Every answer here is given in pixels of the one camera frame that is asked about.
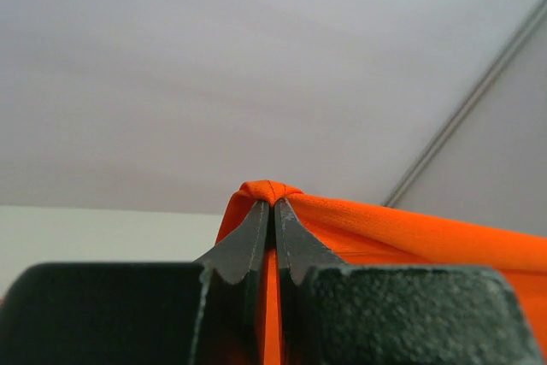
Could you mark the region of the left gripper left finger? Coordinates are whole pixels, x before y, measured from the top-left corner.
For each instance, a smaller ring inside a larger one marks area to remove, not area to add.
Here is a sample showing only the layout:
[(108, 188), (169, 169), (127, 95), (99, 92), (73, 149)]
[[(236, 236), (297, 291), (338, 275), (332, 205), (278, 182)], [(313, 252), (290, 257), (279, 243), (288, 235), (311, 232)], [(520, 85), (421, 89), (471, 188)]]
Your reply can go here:
[(1, 307), (4, 364), (257, 364), (269, 205), (194, 262), (48, 262)]

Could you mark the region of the orange t-shirt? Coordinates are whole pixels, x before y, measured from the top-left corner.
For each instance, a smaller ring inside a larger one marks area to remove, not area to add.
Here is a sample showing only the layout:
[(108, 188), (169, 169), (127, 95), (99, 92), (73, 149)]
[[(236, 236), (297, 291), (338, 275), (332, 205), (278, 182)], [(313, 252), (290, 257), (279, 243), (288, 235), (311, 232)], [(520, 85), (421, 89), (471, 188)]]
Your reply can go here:
[(269, 205), (256, 336), (260, 364), (282, 361), (279, 267), (274, 206), (287, 200), (297, 218), (345, 262), (354, 265), (474, 265), (499, 272), (514, 289), (546, 359), (546, 241), (544, 238), (418, 215), (370, 204), (316, 197), (270, 181), (241, 185), (226, 208), (217, 244), (254, 203)]

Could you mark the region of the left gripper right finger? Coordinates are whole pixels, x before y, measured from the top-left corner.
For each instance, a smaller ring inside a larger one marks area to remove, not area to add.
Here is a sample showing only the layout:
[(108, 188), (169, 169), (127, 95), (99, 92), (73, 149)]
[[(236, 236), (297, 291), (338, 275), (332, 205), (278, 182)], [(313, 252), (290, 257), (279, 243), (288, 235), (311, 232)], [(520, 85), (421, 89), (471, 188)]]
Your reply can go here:
[(543, 364), (514, 289), (474, 265), (354, 265), (273, 209), (285, 364)]

